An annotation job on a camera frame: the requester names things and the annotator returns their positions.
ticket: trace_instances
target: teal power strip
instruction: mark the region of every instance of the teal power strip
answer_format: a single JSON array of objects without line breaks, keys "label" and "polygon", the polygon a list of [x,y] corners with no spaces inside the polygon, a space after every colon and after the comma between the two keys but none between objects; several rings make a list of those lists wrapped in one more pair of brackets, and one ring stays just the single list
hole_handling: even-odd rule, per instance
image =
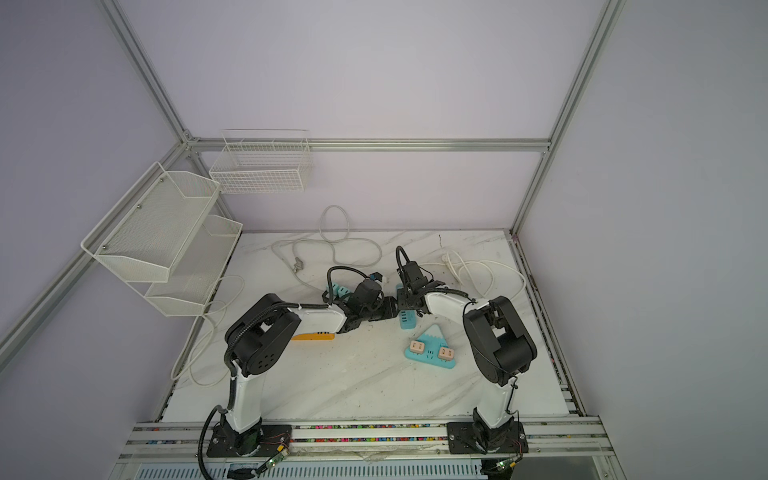
[{"label": "teal power strip", "polygon": [[[402,283],[397,284],[397,290],[402,288]],[[413,330],[416,328],[416,311],[400,310],[400,328],[404,330]]]},{"label": "teal power strip", "polygon": [[456,366],[455,359],[449,362],[437,357],[440,347],[444,346],[446,349],[451,348],[445,341],[445,337],[442,335],[442,330],[440,330],[440,326],[437,323],[430,326],[417,340],[424,343],[424,353],[412,352],[409,342],[408,348],[406,348],[407,359],[428,363],[429,365],[441,366],[444,369],[452,369]]}]

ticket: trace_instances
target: aluminum frame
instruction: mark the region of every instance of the aluminum frame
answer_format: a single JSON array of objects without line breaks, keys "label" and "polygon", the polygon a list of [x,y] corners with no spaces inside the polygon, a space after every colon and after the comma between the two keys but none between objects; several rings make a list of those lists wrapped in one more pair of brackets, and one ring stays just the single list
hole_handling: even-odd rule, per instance
[{"label": "aluminum frame", "polygon": [[[295,439],[313,439],[314,442],[297,442],[292,446],[295,456],[289,459],[318,459],[318,460],[359,460],[361,456],[376,455],[384,452],[391,454],[386,458],[482,458],[479,454],[450,455],[445,439],[416,440],[410,442],[377,441],[382,437],[417,436],[423,438],[446,437],[445,426],[429,426],[417,428],[364,428],[358,429],[350,425],[379,425],[379,424],[438,424],[447,422],[470,422],[469,417],[449,419],[370,419],[358,421],[265,421],[265,424],[289,423],[292,426],[308,425],[341,425],[334,429],[294,429]],[[526,455],[538,457],[558,456],[590,456],[613,457],[615,452],[610,439],[605,432],[599,417],[569,416],[569,417],[534,417],[521,419],[528,440],[530,452]],[[200,437],[202,422],[169,422],[169,423],[137,423],[128,437],[125,447],[120,454],[118,464],[141,462],[195,462],[197,440]],[[209,426],[207,439],[213,426]],[[324,439],[339,439],[345,437],[372,439],[364,442],[323,442]],[[391,452],[391,447],[410,446],[412,450],[399,449]],[[242,462],[241,458],[209,458],[206,462]]]},{"label": "aluminum frame", "polygon": [[[294,138],[280,142],[297,141]],[[549,151],[546,138],[310,138],[311,151]],[[201,138],[191,142],[196,153],[221,151],[221,138]]]},{"label": "aluminum frame", "polygon": [[544,302],[541,300],[541,294],[538,291],[536,280],[533,277],[531,268],[528,265],[528,260],[525,258],[520,239],[517,235],[507,234],[507,242],[509,243],[509,249],[512,251],[512,256],[515,258],[517,268],[525,275],[525,292],[528,294],[528,299],[533,307],[534,316],[538,323],[538,329],[541,330],[541,336],[544,337],[544,343],[547,347],[547,354],[552,360],[552,366],[554,367],[554,373],[557,375],[560,381],[560,387],[564,391],[567,390],[571,394],[571,398],[566,398],[566,404],[569,405],[569,411],[576,411],[578,415],[586,415],[586,409],[584,403],[581,401],[581,397],[576,390],[571,377],[571,370],[568,368],[568,364],[565,362],[560,343],[557,336],[554,334],[554,329],[549,320],[549,315],[544,307]]},{"label": "aluminum frame", "polygon": [[541,189],[541,185],[544,184],[544,179],[549,171],[549,167],[552,165],[554,156],[560,147],[560,143],[562,143],[562,139],[565,136],[565,132],[568,129],[568,125],[571,123],[574,113],[576,112],[578,103],[584,95],[584,91],[587,89],[587,84],[594,72],[595,65],[600,58],[600,54],[605,49],[608,37],[611,36],[611,32],[618,21],[619,14],[621,13],[621,9],[624,8],[625,3],[626,0],[607,0],[603,6],[598,24],[592,32],[592,37],[587,45],[587,50],[584,52],[584,57],[581,59],[579,68],[571,83],[571,88],[565,96],[565,102],[560,110],[558,119],[552,128],[552,134],[549,137],[551,142],[549,150],[541,154],[541,159],[538,162],[531,183],[528,185],[528,189],[525,192],[523,202],[520,204],[517,215],[515,215],[515,222],[512,224],[511,229],[513,235],[520,233],[520,229],[522,228],[523,223],[525,223],[525,218],[531,211],[533,200],[535,200],[538,191]]},{"label": "aluminum frame", "polygon": [[157,76],[154,67],[152,67],[149,56],[144,51],[144,48],[142,48],[141,42],[131,27],[131,23],[128,21],[128,17],[125,15],[120,3],[118,0],[95,1],[106,17],[114,36],[117,37],[118,43],[120,43],[120,46],[128,56],[128,60],[136,69],[142,83],[146,86],[152,101],[157,105],[168,126],[176,135],[176,139],[180,143],[186,143],[192,136],[182,125],[181,117],[179,117],[173,103],[171,103],[168,93],[161,84],[160,78]]}]

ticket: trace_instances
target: white wire basket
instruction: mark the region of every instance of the white wire basket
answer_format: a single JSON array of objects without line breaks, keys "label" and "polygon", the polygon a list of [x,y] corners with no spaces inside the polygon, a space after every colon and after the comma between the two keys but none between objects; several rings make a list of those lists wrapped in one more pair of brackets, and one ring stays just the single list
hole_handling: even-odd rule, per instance
[{"label": "white wire basket", "polygon": [[144,298],[165,316],[202,315],[242,229],[242,223],[208,215],[170,279],[150,285]]},{"label": "white wire basket", "polygon": [[81,246],[126,283],[167,282],[219,191],[219,183],[209,178],[162,170],[106,241],[94,251],[85,240]]},{"label": "white wire basket", "polygon": [[224,149],[210,169],[225,194],[304,191],[312,172],[307,132],[222,131]]}]

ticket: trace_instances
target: marble surface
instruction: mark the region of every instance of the marble surface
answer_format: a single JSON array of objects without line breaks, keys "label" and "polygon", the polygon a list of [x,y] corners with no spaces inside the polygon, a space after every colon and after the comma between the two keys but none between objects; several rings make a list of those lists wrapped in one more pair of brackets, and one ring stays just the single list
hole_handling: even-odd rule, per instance
[{"label": "marble surface", "polygon": [[[341,234],[329,233],[329,238]],[[444,249],[456,250],[465,260],[495,260],[514,266],[502,230],[357,232],[382,246],[384,257],[367,273],[379,271],[387,277],[385,294],[394,294],[399,282],[395,247],[402,245],[411,260],[439,262]],[[245,279],[243,292],[226,311],[215,341],[194,365],[195,378],[208,383],[219,379],[226,368],[222,356],[227,328],[261,296],[276,293],[290,302],[321,303],[319,293],[301,285],[272,253],[270,245],[282,239],[319,238],[317,233],[244,233],[227,268],[227,274]],[[349,241],[337,246],[337,259],[344,262],[370,262],[376,248]],[[291,257],[290,247],[283,254]],[[333,264],[327,245],[302,243],[298,246],[305,270],[299,275],[308,283],[322,287],[326,271]],[[450,273],[441,266],[428,266],[437,280],[456,286]],[[472,267],[478,285],[487,288],[488,272]],[[493,266],[495,285],[487,298],[512,296],[520,279],[501,266]],[[334,280],[354,288],[359,278],[354,273],[337,272]],[[226,279],[217,298],[228,301],[237,292],[239,280]],[[466,283],[464,289],[475,294]],[[538,358],[518,381],[514,408],[522,416],[567,415],[559,382],[525,293],[512,300],[538,348]],[[432,324],[437,323],[448,344],[455,350],[456,366],[441,369],[405,358],[403,352]],[[467,416],[478,404],[484,387],[490,385],[475,365],[463,327],[446,318],[427,315],[418,319],[415,329],[400,329],[397,319],[363,323],[352,332],[330,341],[292,341],[277,364],[267,373],[262,410],[265,419],[397,419]],[[164,422],[199,422],[216,404],[226,404],[228,380],[212,388],[194,385],[185,376],[177,384],[165,410]]]}]

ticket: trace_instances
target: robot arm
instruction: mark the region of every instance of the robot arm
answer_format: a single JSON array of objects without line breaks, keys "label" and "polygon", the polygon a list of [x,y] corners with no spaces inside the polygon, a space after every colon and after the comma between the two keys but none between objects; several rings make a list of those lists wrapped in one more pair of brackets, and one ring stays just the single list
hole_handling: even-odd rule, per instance
[{"label": "robot arm", "polygon": [[[475,363],[488,380],[473,412],[477,446],[480,451],[492,452],[504,442],[514,421],[510,407],[517,375],[528,370],[537,354],[515,308],[503,296],[493,300],[472,299],[461,290],[428,280],[402,247],[397,248],[396,255],[403,285],[397,299],[383,296],[381,285],[375,281],[377,276],[381,279],[378,273],[367,276],[348,267],[333,267],[329,271],[328,303],[285,303],[269,293],[227,330],[224,360],[232,375],[229,404],[220,409],[220,428],[237,455],[252,455],[258,446],[264,375],[293,336],[345,333],[363,320],[394,318],[400,310],[434,313],[464,326]],[[365,277],[354,292],[334,293],[330,272],[339,268]]]}]

